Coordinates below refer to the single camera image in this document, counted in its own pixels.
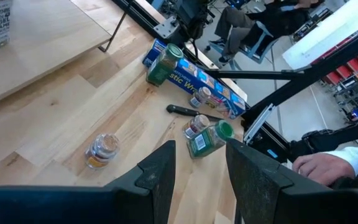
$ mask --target blue box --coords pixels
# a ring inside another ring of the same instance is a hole
[[[154,39],[152,47],[147,52],[146,56],[143,59],[143,64],[147,67],[152,66],[154,60],[160,55],[161,51],[163,51],[167,46],[159,41],[158,39]]]
[[[152,48],[143,60],[143,64],[150,67],[165,47],[164,43],[155,39]],[[185,58],[178,62],[168,80],[190,94],[198,91],[201,87],[208,87],[211,90],[212,97],[207,104],[227,118],[236,119],[246,111],[246,103],[240,96]]]

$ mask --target floor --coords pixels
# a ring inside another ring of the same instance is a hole
[[[221,15],[221,11],[227,6],[223,0],[218,0],[215,7],[210,10],[216,18],[213,23],[204,29],[202,38],[197,40],[199,49],[205,49],[209,40],[216,40],[219,37],[214,34],[216,24]],[[254,7],[263,10],[263,5],[251,1],[248,3],[248,10],[254,11]],[[281,37],[273,46],[261,64],[257,64],[245,55],[237,54],[236,62],[243,70],[255,71],[281,71],[290,69],[282,57],[282,53],[293,45],[289,37]],[[220,55],[211,50],[205,53],[212,61],[217,62]],[[223,70],[230,70],[226,65]],[[267,95],[271,94],[284,84],[285,80],[238,80],[237,84],[248,94],[248,104],[256,104]],[[286,102],[282,103],[269,117],[268,122],[279,131],[287,140],[300,140],[302,135],[308,131],[319,129],[339,129],[345,126],[343,115],[339,111],[335,101],[325,93],[324,88],[315,83],[309,88],[301,91]],[[357,146],[355,142],[346,145]]]

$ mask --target wooden tabletop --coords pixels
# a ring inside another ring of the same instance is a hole
[[[109,0],[73,2],[108,31],[122,14]],[[232,223],[236,200],[225,148],[190,158],[181,130],[190,118],[165,110],[189,108],[189,94],[169,81],[148,84],[141,61],[153,38],[132,19],[121,28],[106,54],[94,49],[0,101],[0,185],[103,186],[174,139],[169,223]],[[241,140],[240,120],[229,122]],[[92,170],[84,152],[101,133],[115,133],[121,151],[105,169]]]
[[[69,0],[15,0],[11,41],[0,49],[0,99],[109,38]]]

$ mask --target black metal rod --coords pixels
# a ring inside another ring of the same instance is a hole
[[[312,146],[326,151],[335,150],[338,145],[358,139],[358,123],[338,129],[333,133],[320,134],[310,137]]]
[[[245,78],[245,79],[258,79],[258,80],[293,80],[301,77],[303,73],[295,72],[270,72],[270,71],[220,71],[220,70],[207,70],[208,75],[213,78]]]
[[[124,10],[124,14],[122,15],[121,19],[119,20],[118,25],[117,25],[116,29],[114,30],[114,33],[113,33],[112,36],[110,37],[109,43],[107,44],[107,47],[104,48],[103,46],[99,46],[99,50],[101,50],[103,53],[106,53],[106,52],[109,50],[110,45],[111,45],[111,42],[112,42],[112,41],[114,40],[114,38],[116,37],[117,32],[118,32],[120,26],[122,25],[122,22],[124,21],[125,17],[127,16],[128,11],[129,11],[129,9],[131,8],[131,5],[132,5],[133,2],[134,2],[134,0],[129,0],[127,7],[126,7],[125,9],[123,9],[123,10]]]
[[[122,10],[124,10],[128,5],[127,0],[112,0],[112,2],[117,4]],[[127,13],[152,37],[158,38],[166,44],[168,43],[166,39],[161,38],[161,36],[159,36],[159,34],[154,30],[154,27],[159,25],[160,23],[152,15],[150,15],[141,5],[139,5],[139,3],[134,1],[132,3],[132,7],[127,10]]]
[[[287,99],[317,82],[356,56],[358,56],[358,37],[354,38],[352,41],[337,50],[328,58],[305,70],[305,74],[300,78],[296,78],[290,81],[289,83],[279,88],[277,91],[264,98],[262,101],[253,106],[249,111],[247,111],[242,117],[246,120],[254,120],[258,114],[260,114],[262,110],[269,104],[273,103],[275,106],[280,105]]]

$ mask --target white shirt sleeve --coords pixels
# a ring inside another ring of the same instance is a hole
[[[345,147],[342,150],[336,150],[331,152],[322,152],[337,156],[350,163],[354,169],[354,173],[358,175],[358,147]]]

